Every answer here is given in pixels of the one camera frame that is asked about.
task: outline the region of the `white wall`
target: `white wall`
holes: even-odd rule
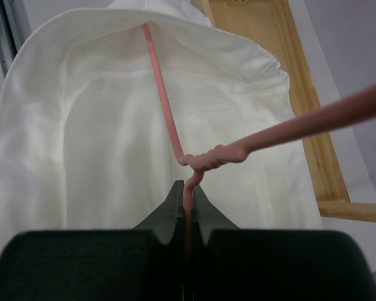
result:
[[[33,32],[51,18],[70,9],[105,8],[112,2],[113,0],[23,0],[15,1],[14,5],[17,11],[24,9]]]
[[[353,72],[346,69],[346,66],[351,65],[348,62],[349,57],[347,56],[347,52],[351,51],[351,49],[342,47],[335,47],[336,43],[329,40],[329,34],[324,33],[327,29],[323,29],[324,26],[328,27],[332,35],[339,35],[338,33],[341,32],[342,35],[349,34],[348,31],[342,30],[342,26],[348,26],[347,24],[352,21],[351,16],[346,15],[347,13],[350,14],[353,11],[352,8],[348,8],[346,13],[333,13],[330,10],[337,9],[335,4],[340,2],[343,5],[347,6],[356,6],[356,3],[352,0],[289,0],[291,11],[293,13],[293,17],[295,19],[295,23],[297,26],[298,34],[300,36],[302,47],[305,52],[306,59],[308,60],[308,64],[310,67],[311,75],[316,86],[316,90],[318,92],[318,96],[322,105],[326,105],[332,101],[338,100],[341,96],[346,96],[353,92],[356,92],[359,89],[367,87],[368,85],[376,82],[376,76],[373,80],[372,76],[367,72],[367,68],[365,67],[362,69],[362,72],[357,73],[357,76],[362,77],[363,74],[368,76],[369,80],[361,81],[358,77],[355,77]],[[367,3],[376,3],[376,0],[367,1]],[[314,14],[315,20],[311,19],[307,6],[305,4],[310,4],[312,9],[317,10]],[[316,22],[319,29],[319,36],[318,32],[315,31],[315,24],[312,22]],[[357,30],[361,31],[361,29],[353,28],[352,34],[354,37],[358,36]],[[350,87],[350,80],[348,82],[342,83],[342,78],[337,77],[335,78],[332,75],[332,70],[329,67],[328,57],[325,56],[325,48],[323,44],[330,43],[329,46],[331,48],[328,49],[329,54],[337,57],[334,61],[335,70],[340,70],[342,74],[346,74],[347,77],[351,78],[354,77],[352,84],[353,90],[349,90],[346,88],[347,92],[342,92],[343,95],[339,92],[337,86],[341,84],[341,87]],[[364,41],[364,47],[368,48],[370,42]],[[363,55],[365,60],[371,59],[371,57]],[[352,58],[352,64],[359,65],[359,62],[356,61],[355,58]],[[348,128],[345,130],[340,130],[333,132],[331,134],[333,145],[335,147],[335,151],[337,154],[337,159],[340,164],[340,167],[343,172],[345,184],[347,185],[348,193],[352,202],[354,203],[376,203],[376,191],[373,186],[373,183],[370,178],[368,166],[365,164],[364,156],[361,148],[358,146],[358,142],[356,139],[356,134],[354,133],[353,128]],[[368,261],[368,264],[371,267],[371,270],[376,270],[376,224],[375,223],[364,223],[360,221],[347,221],[342,219],[333,219],[333,218],[323,218],[323,224],[325,228],[328,229],[335,229],[342,232],[346,232],[349,234],[360,246],[365,257]]]

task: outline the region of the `wooden edge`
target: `wooden edge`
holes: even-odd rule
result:
[[[248,0],[227,0],[228,6],[242,6],[245,5]]]
[[[320,215],[376,223],[376,204],[319,201]]]
[[[191,4],[207,16],[209,20],[211,20],[212,26],[214,26],[214,19],[209,0],[191,0]]]
[[[296,24],[291,13],[288,0],[270,0],[270,5],[274,7],[276,23],[284,23],[278,31],[279,38],[285,41],[288,69],[290,71],[290,89],[295,89],[300,99],[300,106],[294,107],[293,111],[296,116],[303,115],[312,110],[320,108],[320,102],[316,88],[311,79],[308,62],[302,48],[301,40],[296,30]],[[329,199],[344,199],[350,202],[347,187],[334,151],[333,142],[329,133],[319,136],[309,137],[304,140],[307,161],[316,160],[318,169],[322,171],[320,181],[325,187],[330,189]],[[315,158],[312,158],[309,151],[312,150]]]

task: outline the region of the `wooden board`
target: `wooden board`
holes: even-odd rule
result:
[[[320,214],[330,218],[345,218],[354,221],[376,223],[376,204],[318,202]]]
[[[274,54],[290,74],[290,99],[299,116],[320,107],[316,90],[287,0],[249,0],[228,6],[227,0],[192,0],[215,27],[245,36]],[[332,140],[328,134],[304,139],[318,201],[349,202]]]

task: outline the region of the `white jacket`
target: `white jacket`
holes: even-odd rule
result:
[[[183,5],[76,9],[25,42],[0,101],[0,252],[20,231],[134,227],[191,176],[170,148],[145,22],[186,153],[293,117],[276,58]],[[201,185],[242,228],[321,226],[301,141],[210,171]]]

